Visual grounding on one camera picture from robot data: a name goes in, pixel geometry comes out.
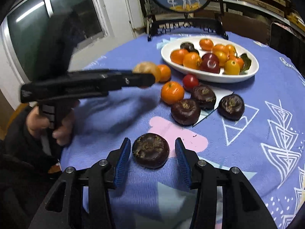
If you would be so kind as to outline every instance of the table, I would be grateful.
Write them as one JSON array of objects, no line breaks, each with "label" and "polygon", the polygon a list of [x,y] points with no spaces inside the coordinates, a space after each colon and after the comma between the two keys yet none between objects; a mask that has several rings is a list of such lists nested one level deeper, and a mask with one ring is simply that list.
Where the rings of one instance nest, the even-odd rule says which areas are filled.
[{"label": "table", "polygon": [[[132,69],[142,61],[163,63],[161,48],[189,34],[141,36],[101,56],[87,69]],[[170,109],[160,101],[162,84],[149,89],[126,88],[108,97],[82,100],[75,109],[75,134],[62,153],[61,165],[83,169],[106,158],[125,137],[133,143],[147,132],[158,133],[171,153],[158,170],[144,169],[130,157],[124,185],[109,191],[117,228],[188,228],[196,191],[183,183],[174,154],[174,140],[197,152],[215,167],[238,166],[250,179],[278,228],[286,228],[305,188],[305,80],[290,59],[251,39],[228,33],[229,40],[251,51],[260,69],[251,79],[236,84],[211,84],[230,89],[245,101],[243,117],[227,121],[217,112],[195,127],[179,127]],[[172,69],[172,80],[183,75]],[[218,192],[217,228],[221,228],[222,201]],[[88,209],[87,189],[84,207]]]}]

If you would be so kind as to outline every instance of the human hand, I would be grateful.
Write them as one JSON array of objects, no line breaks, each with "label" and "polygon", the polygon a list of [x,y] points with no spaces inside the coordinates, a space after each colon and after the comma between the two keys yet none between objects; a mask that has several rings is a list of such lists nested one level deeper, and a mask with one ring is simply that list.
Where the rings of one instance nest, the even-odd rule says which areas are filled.
[{"label": "human hand", "polygon": [[[78,104],[79,101],[76,101],[73,107],[76,107]],[[63,146],[70,143],[74,121],[74,111],[71,110],[62,120],[62,125],[53,132],[52,136],[59,145]],[[29,133],[36,139],[40,138],[42,131],[48,128],[49,125],[49,119],[44,115],[39,114],[39,108],[37,106],[31,110],[26,118],[26,127]]]}]

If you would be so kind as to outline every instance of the person's arm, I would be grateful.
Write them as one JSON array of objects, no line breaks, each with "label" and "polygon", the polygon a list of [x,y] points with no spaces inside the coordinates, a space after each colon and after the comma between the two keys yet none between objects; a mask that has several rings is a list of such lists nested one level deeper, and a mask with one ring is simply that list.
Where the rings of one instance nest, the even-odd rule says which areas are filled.
[{"label": "person's arm", "polygon": [[[57,145],[50,148],[60,148],[71,142],[73,124],[74,112],[71,111],[63,119],[62,126],[53,132]],[[26,107],[9,126],[3,142],[3,153],[31,164],[41,172],[48,172],[58,162],[57,158],[48,156],[42,150],[40,136],[42,130],[48,126],[48,118],[39,115],[38,107]]]},{"label": "person's arm", "polygon": [[11,123],[3,142],[4,153],[31,164],[41,172],[47,172],[58,161],[42,151],[39,137],[35,138],[29,133],[26,119],[31,111],[30,106],[26,107]]}]

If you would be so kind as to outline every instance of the white oval bowl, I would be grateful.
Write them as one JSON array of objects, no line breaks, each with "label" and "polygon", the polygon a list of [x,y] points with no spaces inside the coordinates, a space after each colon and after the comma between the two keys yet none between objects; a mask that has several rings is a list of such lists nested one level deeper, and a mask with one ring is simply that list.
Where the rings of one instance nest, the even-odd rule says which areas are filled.
[{"label": "white oval bowl", "polygon": [[[211,39],[213,41],[214,45],[216,45],[216,44],[223,44],[223,45],[231,44],[231,45],[235,46],[238,56],[240,56],[243,53],[246,53],[247,56],[249,57],[249,59],[252,60],[250,69],[245,71],[246,74],[244,74],[244,75],[225,75],[225,74],[223,74],[223,72],[224,72],[223,68],[220,69],[219,74],[215,74],[215,73],[210,73],[210,72],[206,72],[206,71],[187,68],[187,67],[184,67],[183,65],[178,65],[178,64],[176,64],[176,63],[174,63],[170,60],[171,52],[173,50],[180,49],[181,43],[186,42],[186,41],[193,43],[195,49],[197,49],[199,51],[200,57],[202,57],[204,54],[208,53],[207,51],[201,50],[201,47],[199,46],[200,39],[204,39],[204,38],[205,39],[206,38]],[[162,55],[162,58],[164,59],[164,61],[167,62],[175,70],[177,70],[179,72],[182,72],[184,74],[190,74],[191,73],[191,74],[196,75],[196,77],[200,80],[204,80],[204,81],[208,81],[208,82],[214,82],[214,83],[238,83],[238,82],[242,82],[242,81],[245,81],[245,80],[249,79],[250,77],[254,76],[257,73],[258,68],[259,68],[259,64],[258,64],[257,59],[247,49],[245,49],[244,47],[242,47],[242,46],[240,46],[240,45],[238,45],[234,42],[231,42],[229,40],[225,40],[225,39],[218,38],[218,37],[213,37],[213,36],[191,36],[191,37],[184,37],[184,38],[176,39],[175,41],[169,42],[168,44],[166,44],[162,48],[161,55]]]}]

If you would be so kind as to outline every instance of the screw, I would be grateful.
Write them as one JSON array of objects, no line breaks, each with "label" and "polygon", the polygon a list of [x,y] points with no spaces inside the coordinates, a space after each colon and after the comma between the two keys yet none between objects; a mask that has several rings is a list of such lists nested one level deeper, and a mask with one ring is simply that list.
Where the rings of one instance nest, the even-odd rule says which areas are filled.
[{"label": "screw", "polygon": [[108,161],[106,159],[102,159],[100,162],[99,162],[99,165],[100,166],[105,166],[108,164]]},{"label": "screw", "polygon": [[204,160],[199,160],[199,161],[197,162],[197,164],[198,164],[199,166],[206,166],[206,162],[205,162]]},{"label": "screw", "polygon": [[237,168],[237,167],[233,167],[233,168],[231,169],[231,171],[232,171],[234,174],[238,174],[238,173],[240,172],[240,169]]},{"label": "screw", "polygon": [[67,173],[72,173],[74,171],[74,168],[73,167],[68,167],[68,168],[66,168],[66,172]]}]

